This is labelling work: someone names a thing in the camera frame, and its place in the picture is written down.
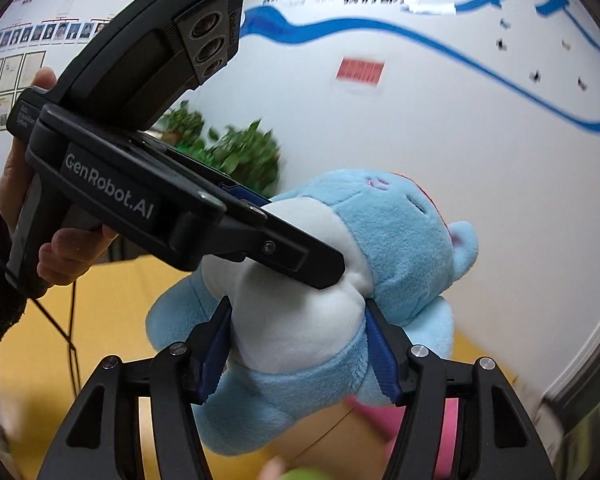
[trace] blue gripper pad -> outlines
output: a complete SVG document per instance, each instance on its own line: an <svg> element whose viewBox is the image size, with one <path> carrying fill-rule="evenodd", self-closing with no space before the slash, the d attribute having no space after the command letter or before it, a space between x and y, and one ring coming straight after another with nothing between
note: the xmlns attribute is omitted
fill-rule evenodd
<svg viewBox="0 0 600 480"><path fill-rule="evenodd" d="M221 184L220 187L234 198L251 202L256 207L263 207L270 203L266 198L261 197L259 194L254 193L244 186L228 186L227 184Z"/></svg>
<svg viewBox="0 0 600 480"><path fill-rule="evenodd" d="M382 394L389 397L393 404L396 404L402 393L400 384L398 383L398 363L395 360L394 353L384 339L378 323L368 308L365 310L365 319L366 341L371 367L376 374Z"/></svg>
<svg viewBox="0 0 600 480"><path fill-rule="evenodd" d="M229 357L229 350L231 349L231 312L231 308L221 309L221 306L218 306L208 322L210 325L217 323L218 329L211 338L205 360L202 363L200 389L198 391L201 402L206 402L209 395L218 388L220 376Z"/></svg>

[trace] potted plant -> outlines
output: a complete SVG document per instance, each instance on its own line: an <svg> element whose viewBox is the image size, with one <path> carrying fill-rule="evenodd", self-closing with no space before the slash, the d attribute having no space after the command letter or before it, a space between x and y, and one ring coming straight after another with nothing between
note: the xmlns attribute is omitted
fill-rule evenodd
<svg viewBox="0 0 600 480"><path fill-rule="evenodd" d="M180 106L165 113L156 125L163 130L162 140L172 146L185 149L204 148L204 140L200 139L205 121L199 112L189 112L189 101L181 101Z"/></svg>
<svg viewBox="0 0 600 480"><path fill-rule="evenodd" d="M202 137L202 114L189 112L188 105L182 101L156 123L155 129L163 131L162 140L259 195L274 196L280 176L280 148L272 131L261 130L260 120L245 129L228 126L223 136L210 128L207 145Z"/></svg>

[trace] yellow floor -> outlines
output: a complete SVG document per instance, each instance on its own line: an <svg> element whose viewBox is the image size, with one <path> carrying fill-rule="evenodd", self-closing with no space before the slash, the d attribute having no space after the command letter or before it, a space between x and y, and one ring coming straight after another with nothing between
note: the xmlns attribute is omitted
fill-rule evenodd
<svg viewBox="0 0 600 480"><path fill-rule="evenodd" d="M153 356L144 317L160 293L184 273L153 257L93 267L78 280L74 341L82 380L108 354L124 361ZM55 287L43 305L68 328L70 287ZM456 336L454 359L473 362L482 353ZM0 344L0 403L14 457L26 480L33 480L48 446L73 400L67 348L30 304L20 323ZM141 437L146 480L158 480L149 405L141 404ZM226 458L207 453L218 480L253 480L272 450Z"/></svg>

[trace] stuffed animal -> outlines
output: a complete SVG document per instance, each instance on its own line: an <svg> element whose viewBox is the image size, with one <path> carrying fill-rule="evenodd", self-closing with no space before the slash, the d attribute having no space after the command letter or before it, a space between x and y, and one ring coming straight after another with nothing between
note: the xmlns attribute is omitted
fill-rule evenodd
<svg viewBox="0 0 600 480"><path fill-rule="evenodd" d="M331 171L263 209L339 250L346 266L340 281L316 290L253 260L206 256L146 319L149 340L162 349L184 340L229 297L227 370L207 402L194 406L202 442L222 455L264 447L347 396L391 404L368 359L365 299L414 344L448 358L453 315L440 294L478 253L471 224L446 225L426 193L397 174Z"/></svg>

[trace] blue wave stripe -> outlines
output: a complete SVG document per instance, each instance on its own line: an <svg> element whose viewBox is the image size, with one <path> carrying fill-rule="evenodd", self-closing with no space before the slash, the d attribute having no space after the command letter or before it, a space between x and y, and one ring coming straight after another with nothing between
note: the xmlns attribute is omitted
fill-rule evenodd
<svg viewBox="0 0 600 480"><path fill-rule="evenodd" d="M543 18L548 18L549 16L553 16L556 12L563 10L573 22L573 25L580 31L580 34L583 35L584 39L600 53L600 45L597 44L596 40L594 40L585 28L580 25L576 17L568 11L567 7L569 7L569 5L570 3L568 0L548 0L545 4L536 5L536 13Z"/></svg>
<svg viewBox="0 0 600 480"><path fill-rule="evenodd" d="M515 83L508 81L503 76L481 65L476 60L465 56L461 52L445 46L432 38L423 36L414 30L392 25L391 23L369 20L366 18L335 18L309 25L292 25L274 7L260 6L253 7L245 12L244 25L240 30L240 36L245 37L254 34L277 43L302 44L347 30L380 30L397 34L398 36L408 38L411 41L416 41L427 48L435 50L444 56L455 59L456 61L487 75L558 117L561 117L592 134L600 135L600 121L589 122L574 117L571 114L560 110L560 108L553 106L549 102L544 101L544 99L531 94Z"/></svg>

